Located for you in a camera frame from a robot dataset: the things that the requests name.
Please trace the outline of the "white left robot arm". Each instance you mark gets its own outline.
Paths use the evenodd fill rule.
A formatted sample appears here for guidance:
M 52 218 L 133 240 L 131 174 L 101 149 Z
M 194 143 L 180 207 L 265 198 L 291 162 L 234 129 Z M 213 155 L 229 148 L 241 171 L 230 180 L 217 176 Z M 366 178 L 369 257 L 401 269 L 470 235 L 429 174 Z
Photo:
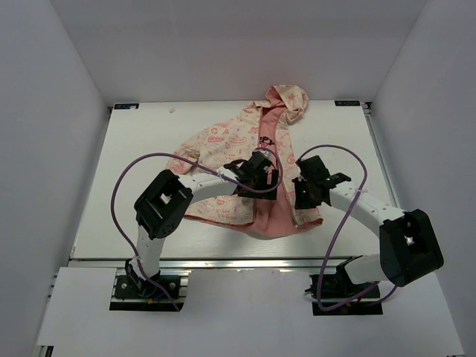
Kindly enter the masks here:
M 275 200 L 282 181 L 282 165 L 267 149 L 255 150 L 249 159 L 238 159 L 217 169 L 202 165 L 199 169 L 193 175 L 161 171 L 134 205 L 138 241 L 131 261 L 135 272 L 131 286 L 142 297 L 155 292 L 164 241 L 178 228 L 190 205 L 232 195 Z

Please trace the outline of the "pink cream printed hooded jacket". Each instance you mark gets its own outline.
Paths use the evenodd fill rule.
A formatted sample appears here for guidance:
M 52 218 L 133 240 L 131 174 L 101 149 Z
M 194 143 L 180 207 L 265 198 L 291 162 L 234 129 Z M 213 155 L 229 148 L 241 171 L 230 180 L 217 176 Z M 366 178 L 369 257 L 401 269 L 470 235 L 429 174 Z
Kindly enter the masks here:
M 188 219 L 268 238 L 303 233 L 324 221 L 319 209 L 295 209 L 293 179 L 299 175 L 289 127 L 309 105 L 307 93 L 296 85 L 274 85 L 265 100 L 253 101 L 230 120 L 195 134 L 167 162 L 176 175 L 199 172 L 194 163 L 213 170 L 237 159 L 248 159 L 257 147 L 276 153 L 283 166 L 283 182 L 275 200 L 218 196 L 191 205 Z

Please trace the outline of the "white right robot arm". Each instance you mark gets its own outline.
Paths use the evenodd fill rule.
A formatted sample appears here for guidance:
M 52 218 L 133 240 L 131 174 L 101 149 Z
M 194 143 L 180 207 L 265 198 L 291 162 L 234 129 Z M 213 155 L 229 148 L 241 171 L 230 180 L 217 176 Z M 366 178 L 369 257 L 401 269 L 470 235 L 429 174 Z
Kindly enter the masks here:
M 378 254 L 346 260 L 336 269 L 336 289 L 351 297 L 363 284 L 389 281 L 403 287 L 443 267 L 444 258 L 431 220 L 420 209 L 391 207 L 359 190 L 349 176 L 329 173 L 319 156 L 299 159 L 300 175 L 293 179 L 297 209 L 326 204 L 373 232 Z

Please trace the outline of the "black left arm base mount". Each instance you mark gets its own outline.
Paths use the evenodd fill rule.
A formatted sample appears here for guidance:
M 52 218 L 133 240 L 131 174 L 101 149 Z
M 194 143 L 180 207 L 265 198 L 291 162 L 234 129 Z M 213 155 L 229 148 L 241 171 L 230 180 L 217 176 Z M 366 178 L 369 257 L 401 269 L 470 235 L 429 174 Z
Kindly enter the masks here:
M 125 262 L 125 272 L 117 274 L 109 304 L 110 311 L 180 312 L 184 306 L 185 284 L 180 275 L 152 276 L 155 283 L 142 280 Z

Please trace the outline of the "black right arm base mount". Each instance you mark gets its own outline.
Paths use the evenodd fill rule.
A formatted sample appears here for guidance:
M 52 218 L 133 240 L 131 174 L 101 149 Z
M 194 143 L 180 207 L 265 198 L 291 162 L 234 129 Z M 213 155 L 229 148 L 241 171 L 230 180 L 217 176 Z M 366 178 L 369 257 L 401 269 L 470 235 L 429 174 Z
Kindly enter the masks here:
M 360 315 L 382 315 L 382 304 L 378 303 L 380 291 L 378 286 L 372 283 L 362 283 L 356 285 L 351 282 L 344 270 L 344 264 L 336 266 L 335 273 L 324 274 L 321 284 L 321 305 L 326 309 L 338 304 L 342 300 L 351 298 L 354 295 L 364 291 L 371 290 L 367 294 L 354 298 L 352 301 L 329 311 L 322 310 L 317 302 L 318 296 L 318 278 L 319 274 L 309 276 L 311 284 L 304 291 L 312 299 L 312 313 L 314 316 L 360 316 Z

